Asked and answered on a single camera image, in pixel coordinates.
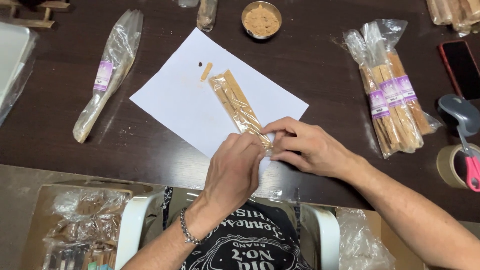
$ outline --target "tape roll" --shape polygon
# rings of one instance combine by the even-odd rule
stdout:
[[[480,148],[474,144],[468,145],[474,155],[480,159]],[[468,188],[465,183],[467,166],[462,145],[451,145],[440,150],[437,156],[437,169],[442,179],[450,186]]]

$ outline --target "brown powder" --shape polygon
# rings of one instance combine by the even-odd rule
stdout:
[[[264,9],[262,5],[258,5],[258,8],[248,12],[243,23],[245,28],[257,36],[269,36],[280,27],[275,15]]]

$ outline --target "dark wooden table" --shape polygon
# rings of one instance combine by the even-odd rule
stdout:
[[[342,33],[378,18],[408,21],[397,50],[423,109],[438,118],[435,100],[452,93],[436,46],[455,33],[430,20],[424,1],[271,0],[283,18],[272,39],[255,42],[241,26],[251,1],[220,0],[208,36],[310,106],[302,121],[323,127],[347,148],[464,221],[480,222],[480,196],[450,188],[436,169],[438,151],[459,143],[444,128],[424,137],[414,154],[381,158],[357,64]],[[165,128],[129,97],[165,63],[195,27],[197,9],[175,1],[72,0],[72,13],[56,13],[59,28],[42,32],[33,73],[0,128],[0,163],[177,187],[201,189],[209,159]],[[77,143],[72,128],[92,96],[108,34],[127,10],[144,13],[133,67],[108,101],[89,139]],[[480,60],[480,37],[465,38]],[[480,145],[480,135],[469,139]],[[257,196],[371,208],[350,186],[273,162]]]

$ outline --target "red phone case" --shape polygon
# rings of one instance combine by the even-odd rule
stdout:
[[[444,44],[454,43],[454,42],[465,43],[465,45],[467,46],[468,53],[470,54],[470,58],[472,59],[473,63],[475,64],[475,67],[477,68],[478,73],[479,73],[479,68],[477,66],[477,62],[475,62],[475,59],[473,58],[472,52],[470,51],[470,47],[468,46],[468,43],[466,41],[464,41],[464,40],[447,41],[447,42],[441,43],[438,46],[438,50],[440,51],[440,55],[442,56],[442,60],[444,61],[445,68],[447,69],[448,75],[450,76],[450,80],[452,81],[452,85],[455,89],[455,92],[458,96],[463,97],[462,91],[461,91],[460,87],[458,86],[458,82],[456,81],[455,75],[452,72],[452,68],[450,67],[450,64],[448,63],[448,59],[447,59],[447,57],[445,55],[445,51],[444,51]]]

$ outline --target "phone screen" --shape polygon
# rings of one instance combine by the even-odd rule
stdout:
[[[442,48],[463,97],[480,98],[480,74],[466,42],[444,43]]]

